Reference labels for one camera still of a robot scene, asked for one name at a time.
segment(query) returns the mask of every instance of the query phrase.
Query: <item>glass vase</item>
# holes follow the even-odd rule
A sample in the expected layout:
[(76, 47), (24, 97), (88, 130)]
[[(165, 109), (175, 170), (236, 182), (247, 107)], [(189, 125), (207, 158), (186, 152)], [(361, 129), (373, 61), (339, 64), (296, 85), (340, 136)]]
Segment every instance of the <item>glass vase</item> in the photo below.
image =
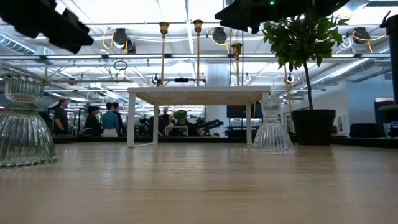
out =
[(35, 112), (47, 81), (21, 73), (2, 76), (12, 103), (0, 118), (0, 167), (56, 162), (54, 143), (45, 121)]
[(292, 141), (278, 120), (281, 101), (271, 95), (261, 99), (263, 122), (254, 138), (254, 150), (260, 154), (294, 154)]

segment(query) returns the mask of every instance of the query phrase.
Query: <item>desk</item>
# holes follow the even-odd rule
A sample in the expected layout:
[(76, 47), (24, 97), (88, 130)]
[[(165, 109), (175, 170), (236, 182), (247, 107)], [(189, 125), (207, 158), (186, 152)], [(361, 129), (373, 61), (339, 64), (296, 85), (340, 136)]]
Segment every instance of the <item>desk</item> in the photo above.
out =
[[(246, 119), (251, 119), (250, 105), (269, 96), (269, 86), (198, 86), (198, 87), (142, 87), (128, 88), (129, 116), (127, 122), (127, 146), (141, 147), (157, 144), (157, 129), (153, 142), (134, 145), (134, 117), (136, 97), (154, 105), (154, 127), (159, 125), (160, 105), (246, 105)], [(251, 122), (246, 122), (246, 140), (252, 144)]]

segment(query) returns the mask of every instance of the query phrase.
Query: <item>plant stem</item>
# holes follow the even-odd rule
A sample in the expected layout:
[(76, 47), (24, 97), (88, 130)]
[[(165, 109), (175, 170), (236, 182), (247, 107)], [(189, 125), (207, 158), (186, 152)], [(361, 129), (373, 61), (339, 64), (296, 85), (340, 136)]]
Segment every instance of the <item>plant stem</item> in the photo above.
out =
[(308, 102), (310, 103), (310, 110), (313, 110), (311, 81), (310, 81), (310, 75), (308, 74), (307, 61), (304, 61), (303, 65), (305, 70), (305, 81), (307, 82), (307, 89), (308, 89)]

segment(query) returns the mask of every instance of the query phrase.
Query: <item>potted plant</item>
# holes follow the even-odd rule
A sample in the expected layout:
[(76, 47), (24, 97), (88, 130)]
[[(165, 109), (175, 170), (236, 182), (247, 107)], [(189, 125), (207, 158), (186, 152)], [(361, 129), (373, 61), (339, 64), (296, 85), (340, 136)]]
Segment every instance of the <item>potted plant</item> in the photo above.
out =
[(292, 119), (299, 144), (326, 145), (330, 143), (335, 110), (315, 110), (307, 61), (316, 60), (320, 66), (323, 58), (331, 58), (332, 48), (340, 45), (343, 37), (337, 25), (349, 19), (335, 17), (296, 16), (276, 23), (264, 23), (264, 43), (271, 44), (271, 52), (278, 59), (279, 68), (289, 64), (289, 70), (304, 66), (307, 81), (309, 110), (293, 111)]

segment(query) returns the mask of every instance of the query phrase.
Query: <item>wooden table surface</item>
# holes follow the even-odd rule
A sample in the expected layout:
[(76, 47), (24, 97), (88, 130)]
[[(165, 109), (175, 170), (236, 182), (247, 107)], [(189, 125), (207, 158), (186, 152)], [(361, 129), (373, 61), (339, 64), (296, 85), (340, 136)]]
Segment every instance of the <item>wooden table surface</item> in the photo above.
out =
[(56, 145), (58, 163), (0, 169), (0, 223), (398, 223), (398, 150), (246, 147)]

